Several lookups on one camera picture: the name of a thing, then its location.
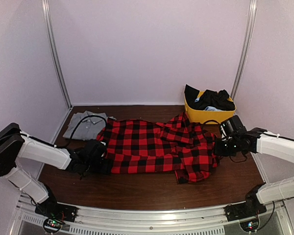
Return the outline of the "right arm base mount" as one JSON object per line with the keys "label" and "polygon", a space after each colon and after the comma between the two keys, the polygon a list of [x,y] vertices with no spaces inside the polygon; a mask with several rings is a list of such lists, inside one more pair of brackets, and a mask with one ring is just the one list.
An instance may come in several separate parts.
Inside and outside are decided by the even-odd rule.
{"label": "right arm base mount", "polygon": [[264,205],[251,208],[247,202],[228,204],[224,207],[228,222],[238,221],[241,229],[247,233],[256,232],[260,228],[259,215],[267,211]]}

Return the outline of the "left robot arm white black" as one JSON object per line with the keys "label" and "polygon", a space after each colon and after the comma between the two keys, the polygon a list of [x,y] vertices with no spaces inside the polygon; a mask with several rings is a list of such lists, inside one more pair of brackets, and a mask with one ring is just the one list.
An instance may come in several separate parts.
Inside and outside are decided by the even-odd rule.
{"label": "left robot arm white black", "polygon": [[58,169],[77,173],[110,174],[113,161],[105,157],[105,143],[90,140],[83,148],[58,147],[22,132],[19,125],[10,123],[0,131],[0,177],[29,195],[49,217],[57,217],[61,208],[51,189],[33,178],[17,165],[24,158]]}

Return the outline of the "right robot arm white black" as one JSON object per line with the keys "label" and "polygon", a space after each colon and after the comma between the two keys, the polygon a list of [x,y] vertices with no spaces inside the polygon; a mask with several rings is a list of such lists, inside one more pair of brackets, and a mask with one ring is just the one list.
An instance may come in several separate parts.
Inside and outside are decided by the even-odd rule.
{"label": "right robot arm white black", "polygon": [[[294,164],[294,140],[274,134],[266,129],[247,130],[237,115],[220,124],[221,138],[215,140],[214,154],[234,157],[242,154],[259,153],[282,159]],[[294,198],[294,176],[275,183],[265,183],[253,188],[246,196],[241,211],[252,216],[260,205]]]}

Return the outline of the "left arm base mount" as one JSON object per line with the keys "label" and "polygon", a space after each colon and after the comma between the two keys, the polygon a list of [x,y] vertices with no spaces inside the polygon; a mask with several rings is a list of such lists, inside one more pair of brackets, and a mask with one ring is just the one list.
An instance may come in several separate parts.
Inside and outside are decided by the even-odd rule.
{"label": "left arm base mount", "polygon": [[54,234],[61,229],[68,228],[68,222],[75,222],[77,207],[57,204],[54,211],[48,211],[42,205],[37,205],[35,207],[35,213],[46,217],[42,227],[47,233]]}

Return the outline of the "red black plaid shirt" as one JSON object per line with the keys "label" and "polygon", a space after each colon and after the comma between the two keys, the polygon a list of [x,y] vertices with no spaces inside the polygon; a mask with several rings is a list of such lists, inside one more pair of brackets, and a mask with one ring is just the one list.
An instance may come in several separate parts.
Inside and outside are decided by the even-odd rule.
{"label": "red black plaid shirt", "polygon": [[216,136],[182,112],[170,121],[113,120],[97,135],[106,144],[113,174],[174,172],[179,184],[196,183],[214,172],[220,157]]}

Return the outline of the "yellow plastic bin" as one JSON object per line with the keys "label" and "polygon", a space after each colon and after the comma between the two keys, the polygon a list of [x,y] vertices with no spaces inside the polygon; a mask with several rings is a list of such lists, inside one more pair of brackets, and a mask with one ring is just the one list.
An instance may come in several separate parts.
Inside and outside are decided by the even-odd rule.
{"label": "yellow plastic bin", "polygon": [[[200,91],[198,96],[201,96],[204,91]],[[202,110],[194,110],[188,106],[186,103],[186,99],[184,96],[184,108],[187,117],[189,118],[190,122],[197,122],[197,123],[207,123],[207,124],[215,124],[221,123],[222,121],[232,117],[236,111],[202,111]]]}

